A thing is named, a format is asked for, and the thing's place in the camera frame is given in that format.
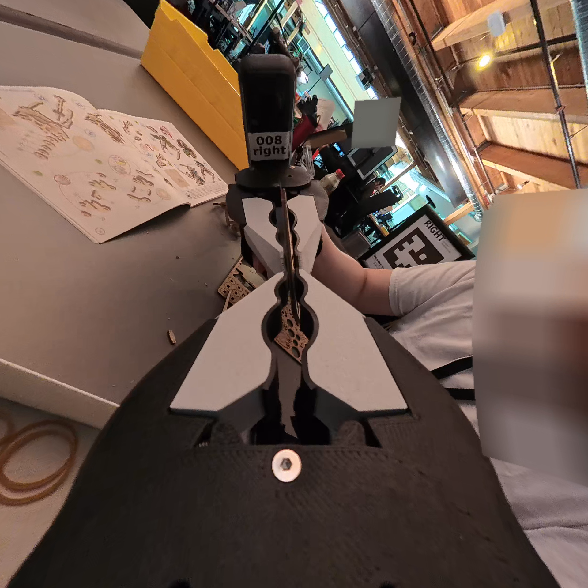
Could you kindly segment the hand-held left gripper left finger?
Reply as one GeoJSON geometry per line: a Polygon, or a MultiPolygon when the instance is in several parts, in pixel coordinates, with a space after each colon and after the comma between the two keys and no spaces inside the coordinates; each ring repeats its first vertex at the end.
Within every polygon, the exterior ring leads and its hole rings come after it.
{"type": "Polygon", "coordinates": [[[170,404],[249,432],[255,445],[282,443],[273,337],[281,329],[282,272],[222,313],[170,404]]]}

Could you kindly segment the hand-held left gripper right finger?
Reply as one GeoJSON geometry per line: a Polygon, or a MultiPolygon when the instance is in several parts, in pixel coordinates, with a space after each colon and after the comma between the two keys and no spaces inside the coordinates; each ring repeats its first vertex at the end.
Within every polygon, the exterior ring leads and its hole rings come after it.
{"type": "Polygon", "coordinates": [[[315,392],[315,418],[334,439],[346,422],[408,415],[367,318],[305,270],[300,280],[303,308],[313,323],[303,377],[315,392]]]}

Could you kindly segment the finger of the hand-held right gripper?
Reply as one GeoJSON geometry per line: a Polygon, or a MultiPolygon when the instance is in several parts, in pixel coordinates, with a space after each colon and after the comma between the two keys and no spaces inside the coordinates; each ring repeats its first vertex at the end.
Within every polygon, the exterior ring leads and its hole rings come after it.
{"type": "Polygon", "coordinates": [[[242,201],[245,213],[245,240],[268,276],[282,274],[283,246],[277,239],[277,228],[270,220],[275,205],[261,198],[242,201]]]}
{"type": "Polygon", "coordinates": [[[295,254],[298,268],[305,272],[312,272],[322,236],[322,223],[318,216],[314,197],[294,197],[293,214],[295,217],[293,234],[296,238],[295,254]]]}

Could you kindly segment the laser-cut wooden sheet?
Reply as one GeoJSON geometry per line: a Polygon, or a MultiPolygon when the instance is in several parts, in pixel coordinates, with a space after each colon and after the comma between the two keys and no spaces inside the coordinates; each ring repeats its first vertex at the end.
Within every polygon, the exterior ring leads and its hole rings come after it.
{"type": "MultiPolygon", "coordinates": [[[[258,274],[242,257],[239,258],[218,288],[218,294],[224,298],[223,312],[259,288],[265,281],[264,276],[258,274]]],[[[290,302],[282,306],[280,331],[274,337],[274,342],[298,364],[302,363],[302,353],[308,344],[308,338],[302,332],[299,322],[295,320],[290,302]]]]}

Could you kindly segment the person's right forearm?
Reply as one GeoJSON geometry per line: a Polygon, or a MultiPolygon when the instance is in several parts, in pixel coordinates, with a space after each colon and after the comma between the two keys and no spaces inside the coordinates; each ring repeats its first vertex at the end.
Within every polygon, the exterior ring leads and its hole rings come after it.
{"type": "Polygon", "coordinates": [[[326,227],[312,276],[364,315],[393,316],[392,270],[364,268],[336,246],[326,227]]]}

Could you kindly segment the yellow plastic bin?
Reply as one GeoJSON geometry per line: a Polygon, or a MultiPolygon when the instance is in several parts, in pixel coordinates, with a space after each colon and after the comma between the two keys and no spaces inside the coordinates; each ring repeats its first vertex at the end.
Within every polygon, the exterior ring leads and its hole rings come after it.
{"type": "Polygon", "coordinates": [[[141,65],[238,170],[248,168],[238,74],[167,1],[155,12],[141,65]]]}

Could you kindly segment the person's white shirt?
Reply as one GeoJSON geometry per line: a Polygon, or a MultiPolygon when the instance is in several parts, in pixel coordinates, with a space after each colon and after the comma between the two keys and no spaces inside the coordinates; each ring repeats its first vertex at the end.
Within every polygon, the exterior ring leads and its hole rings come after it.
{"type": "MultiPolygon", "coordinates": [[[[458,401],[479,433],[472,367],[476,262],[392,272],[389,333],[458,401]]],[[[491,459],[511,510],[561,587],[587,587],[587,487],[491,459]]]]}

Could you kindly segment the black framed marker sign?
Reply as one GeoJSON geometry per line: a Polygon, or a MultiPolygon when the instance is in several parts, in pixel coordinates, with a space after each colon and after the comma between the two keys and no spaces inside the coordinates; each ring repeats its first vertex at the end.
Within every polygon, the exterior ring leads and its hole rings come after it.
{"type": "Polygon", "coordinates": [[[445,225],[429,205],[393,228],[358,258],[370,269],[409,268],[474,259],[474,253],[445,225]]]}

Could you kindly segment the white cardboard tray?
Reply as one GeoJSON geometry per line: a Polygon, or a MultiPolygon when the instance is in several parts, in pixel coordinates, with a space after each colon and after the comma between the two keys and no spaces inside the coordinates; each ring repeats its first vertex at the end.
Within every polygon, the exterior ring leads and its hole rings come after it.
{"type": "MultiPolygon", "coordinates": [[[[1,411],[11,415],[17,428],[45,419],[62,419],[76,427],[79,437],[73,471],[61,489],[27,506],[1,506],[1,587],[7,587],[54,522],[98,431],[117,408],[115,402],[1,360],[1,411]]],[[[5,472],[19,481],[34,481],[54,472],[68,453],[66,442],[45,437],[17,452],[5,472]]]]}

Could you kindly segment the illustrated instruction booklet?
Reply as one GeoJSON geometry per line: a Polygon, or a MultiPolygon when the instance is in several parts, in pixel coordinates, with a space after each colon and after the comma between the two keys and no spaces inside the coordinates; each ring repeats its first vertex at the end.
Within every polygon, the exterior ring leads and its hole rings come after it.
{"type": "Polygon", "coordinates": [[[94,243],[228,191],[171,122],[50,87],[1,86],[1,165],[94,243]]]}

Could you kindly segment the pile of rubber bands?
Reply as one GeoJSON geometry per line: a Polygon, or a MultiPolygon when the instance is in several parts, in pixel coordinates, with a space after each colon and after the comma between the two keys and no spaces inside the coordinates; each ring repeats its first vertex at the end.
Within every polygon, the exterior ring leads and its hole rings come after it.
{"type": "Polygon", "coordinates": [[[20,507],[40,502],[61,489],[73,471],[79,448],[76,427],[62,419],[45,419],[17,428],[11,415],[1,411],[5,425],[1,436],[1,506],[20,507]],[[45,437],[56,437],[69,447],[63,464],[54,472],[34,481],[19,481],[5,472],[6,466],[17,452],[30,443],[45,437]]]}

